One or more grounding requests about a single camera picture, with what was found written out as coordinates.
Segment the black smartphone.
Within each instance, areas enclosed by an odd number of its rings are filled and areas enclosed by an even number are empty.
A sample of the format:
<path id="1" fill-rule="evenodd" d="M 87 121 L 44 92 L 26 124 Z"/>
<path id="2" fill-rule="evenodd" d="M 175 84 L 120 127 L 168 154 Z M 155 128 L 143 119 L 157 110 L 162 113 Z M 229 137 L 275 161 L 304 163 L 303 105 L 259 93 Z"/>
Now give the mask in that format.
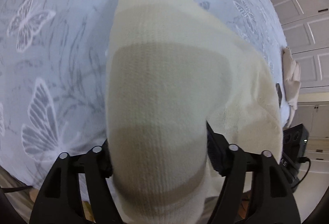
<path id="1" fill-rule="evenodd" d="M 278 96 L 278 103 L 279 103 L 279 107 L 281 107 L 281 103 L 282 103 L 282 91 L 280 88 L 280 84 L 276 83 L 276 91 L 277 91 L 277 96 Z"/>

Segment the cream knit cardigan red buttons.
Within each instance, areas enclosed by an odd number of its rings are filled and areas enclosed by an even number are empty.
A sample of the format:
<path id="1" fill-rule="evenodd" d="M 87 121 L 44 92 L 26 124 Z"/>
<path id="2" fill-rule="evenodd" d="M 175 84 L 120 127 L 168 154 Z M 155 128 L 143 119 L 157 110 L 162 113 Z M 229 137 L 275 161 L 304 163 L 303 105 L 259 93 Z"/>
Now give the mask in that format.
<path id="1" fill-rule="evenodd" d="M 243 150 L 282 155 L 277 91 L 254 47 L 192 0 L 119 0 L 106 118 L 128 223 L 197 223 L 223 180 L 207 126 Z"/>

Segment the white wardrobe doors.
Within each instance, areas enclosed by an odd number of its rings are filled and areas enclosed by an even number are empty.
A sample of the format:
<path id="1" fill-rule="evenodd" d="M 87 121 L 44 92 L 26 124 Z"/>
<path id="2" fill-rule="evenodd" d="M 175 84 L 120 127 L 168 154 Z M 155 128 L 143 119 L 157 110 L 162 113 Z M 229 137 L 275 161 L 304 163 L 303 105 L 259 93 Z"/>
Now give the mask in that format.
<path id="1" fill-rule="evenodd" d="M 301 66 L 298 110 L 317 142 L 328 142 L 328 0 L 271 0 L 292 57 Z"/>

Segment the black box device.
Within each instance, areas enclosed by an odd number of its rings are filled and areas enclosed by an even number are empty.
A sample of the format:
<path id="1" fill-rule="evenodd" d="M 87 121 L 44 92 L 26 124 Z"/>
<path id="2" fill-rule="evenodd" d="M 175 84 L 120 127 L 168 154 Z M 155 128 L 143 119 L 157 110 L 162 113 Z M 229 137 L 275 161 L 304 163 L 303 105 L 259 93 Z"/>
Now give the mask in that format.
<path id="1" fill-rule="evenodd" d="M 302 163 L 308 162 L 305 157 L 309 132 L 303 124 L 283 131 L 283 153 L 280 160 L 280 167 L 288 181 L 292 192 L 295 192 L 302 179 L 298 178 L 299 169 Z"/>

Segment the blue butterfly bed sheet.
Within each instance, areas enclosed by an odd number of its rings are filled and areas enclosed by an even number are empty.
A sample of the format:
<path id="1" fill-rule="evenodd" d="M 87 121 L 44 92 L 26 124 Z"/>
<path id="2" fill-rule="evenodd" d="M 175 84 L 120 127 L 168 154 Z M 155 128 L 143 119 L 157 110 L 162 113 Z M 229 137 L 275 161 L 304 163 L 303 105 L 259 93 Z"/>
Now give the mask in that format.
<path id="1" fill-rule="evenodd" d="M 105 140 L 105 65 L 118 0 L 1 0 L 1 166 L 41 187 L 61 152 Z M 193 0 L 251 43 L 275 83 L 287 46 L 270 0 Z"/>

